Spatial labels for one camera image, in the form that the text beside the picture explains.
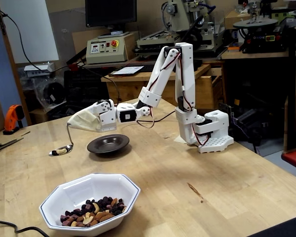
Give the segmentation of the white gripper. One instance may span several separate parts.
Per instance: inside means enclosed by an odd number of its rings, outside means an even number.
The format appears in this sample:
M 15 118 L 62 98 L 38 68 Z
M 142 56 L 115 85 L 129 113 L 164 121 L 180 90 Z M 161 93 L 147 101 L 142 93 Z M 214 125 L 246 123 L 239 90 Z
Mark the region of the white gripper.
M 116 111 L 113 100 L 99 100 L 97 103 L 78 111 L 69 118 L 67 125 L 86 131 L 116 130 Z

